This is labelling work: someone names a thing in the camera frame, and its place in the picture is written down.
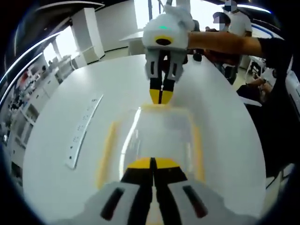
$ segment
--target white shirt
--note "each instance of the white shirt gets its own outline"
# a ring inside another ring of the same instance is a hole
[[[229,32],[238,36],[244,36],[246,31],[252,32],[251,21],[242,12],[231,13],[224,11],[230,18]]]

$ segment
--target person's arm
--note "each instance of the person's arm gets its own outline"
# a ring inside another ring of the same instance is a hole
[[[216,58],[210,53],[210,50],[204,49],[204,56],[211,62],[216,62]]]
[[[188,48],[263,57],[262,48],[257,38],[239,37],[228,32],[190,32]]]
[[[261,86],[261,85],[263,85],[263,84],[265,84],[265,83],[266,83],[266,81],[265,81],[264,79],[258,78],[258,79],[256,79],[256,80],[250,82],[249,85],[258,87],[258,86]]]

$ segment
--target person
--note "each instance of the person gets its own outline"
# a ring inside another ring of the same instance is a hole
[[[49,67],[48,67],[49,72],[52,72],[54,64],[51,62],[51,60],[49,60],[48,64],[49,64]]]
[[[251,21],[247,15],[239,11],[235,1],[228,0],[225,2],[224,12],[229,16],[231,24],[229,32],[238,36],[252,36]]]
[[[43,65],[42,67],[42,73],[40,74],[40,79],[41,80],[44,80],[47,76],[48,76],[48,71],[46,71],[46,66]]]
[[[238,95],[264,103],[268,99],[268,96],[275,85],[275,73],[274,69],[267,68],[260,77],[250,83],[240,86],[237,90]]]
[[[249,105],[247,109],[260,137],[267,177],[277,176],[285,166],[295,163],[294,146],[300,134],[298,115],[285,86],[292,59],[289,43],[279,38],[240,37],[228,32],[190,32],[188,47],[265,58],[266,67],[276,71],[276,82],[262,107]],[[284,154],[278,146],[286,147]]]
[[[231,20],[228,15],[222,12],[216,12],[213,14],[214,23],[219,24],[220,32],[228,32]],[[217,32],[216,29],[209,29],[207,31]],[[217,69],[224,74],[230,84],[233,84],[236,78],[237,65],[240,61],[240,56],[236,54],[226,54],[222,52],[216,52],[205,49],[204,55],[211,61]]]

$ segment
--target ceiling light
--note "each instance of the ceiling light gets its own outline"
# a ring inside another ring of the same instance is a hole
[[[61,6],[61,5],[80,4],[80,3],[100,6],[99,8],[102,8],[102,7],[105,6],[102,3],[93,2],[93,1],[74,1],[73,0],[73,1],[55,2],[55,3],[48,4],[48,5],[44,5],[44,6],[41,6],[41,7],[37,8],[36,11],[39,11],[39,10],[44,9],[44,8],[50,8],[50,7]]]
[[[238,4],[238,7],[241,7],[241,8],[251,8],[251,9],[258,10],[258,11],[263,11],[263,12],[266,12],[266,13],[271,13],[270,11],[268,11],[268,10],[266,10],[264,8],[259,8],[257,6],[249,6],[249,5]]]

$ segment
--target white pillar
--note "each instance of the white pillar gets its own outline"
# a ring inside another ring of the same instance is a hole
[[[95,9],[84,8],[72,16],[72,31],[79,51],[84,52],[93,47],[98,59],[104,56],[103,46],[98,31]]]

